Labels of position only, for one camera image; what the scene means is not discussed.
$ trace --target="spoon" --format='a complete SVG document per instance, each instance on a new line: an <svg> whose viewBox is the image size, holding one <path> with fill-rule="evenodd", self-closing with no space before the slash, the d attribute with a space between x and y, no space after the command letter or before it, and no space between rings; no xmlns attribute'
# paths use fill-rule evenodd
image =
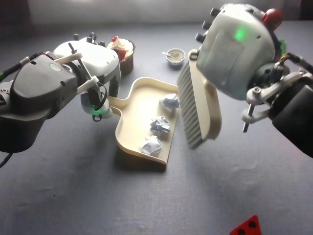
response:
<svg viewBox="0 0 313 235"><path fill-rule="evenodd" d="M168 57L171 57L171 58L175 58L173 55L170 55L169 53L166 53L166 52L162 52L163 55L167 55Z"/></svg>

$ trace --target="brush bristles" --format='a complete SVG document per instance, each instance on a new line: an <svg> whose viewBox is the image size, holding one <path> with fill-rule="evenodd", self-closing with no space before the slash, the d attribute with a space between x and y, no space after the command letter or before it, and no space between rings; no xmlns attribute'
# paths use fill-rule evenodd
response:
<svg viewBox="0 0 313 235"><path fill-rule="evenodd" d="M189 148L196 148L202 142L200 123L192 87L189 64L182 69L177 80L180 111Z"/></svg>

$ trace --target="cupcake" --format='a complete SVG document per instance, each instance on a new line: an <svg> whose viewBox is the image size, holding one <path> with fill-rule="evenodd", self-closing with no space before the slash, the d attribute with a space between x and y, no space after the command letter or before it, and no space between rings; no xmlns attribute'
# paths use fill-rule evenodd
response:
<svg viewBox="0 0 313 235"><path fill-rule="evenodd" d="M112 42L108 44L107 48L115 50L120 61L121 75L125 76L133 71L134 68L134 50L133 42L120 39L118 36L112 38Z"/></svg>

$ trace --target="wall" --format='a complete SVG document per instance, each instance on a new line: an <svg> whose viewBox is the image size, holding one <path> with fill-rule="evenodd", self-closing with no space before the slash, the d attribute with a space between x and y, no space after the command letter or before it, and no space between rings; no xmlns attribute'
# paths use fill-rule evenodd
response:
<svg viewBox="0 0 313 235"><path fill-rule="evenodd" d="M202 22L212 7L249 3L267 10L283 10L297 19L299 0L28 0L34 24Z"/></svg>

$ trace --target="table surface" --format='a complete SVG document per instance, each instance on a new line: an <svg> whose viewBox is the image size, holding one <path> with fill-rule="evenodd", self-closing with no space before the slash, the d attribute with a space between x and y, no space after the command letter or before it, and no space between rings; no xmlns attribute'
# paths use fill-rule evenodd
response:
<svg viewBox="0 0 313 235"><path fill-rule="evenodd" d="M48 28L1 42L0 68L91 31L106 42L119 35L135 43L134 71L119 93L125 98L142 76L175 84L179 71L161 52L198 48L201 24ZM276 33L287 51L313 62L312 22L283 22ZM119 117L93 122L76 97L0 170L0 234L225 235L254 214L265 235L313 234L313 159L269 120L243 134L247 104L222 93L219 100L219 137L189 150L179 117L165 169L123 153Z"/></svg>

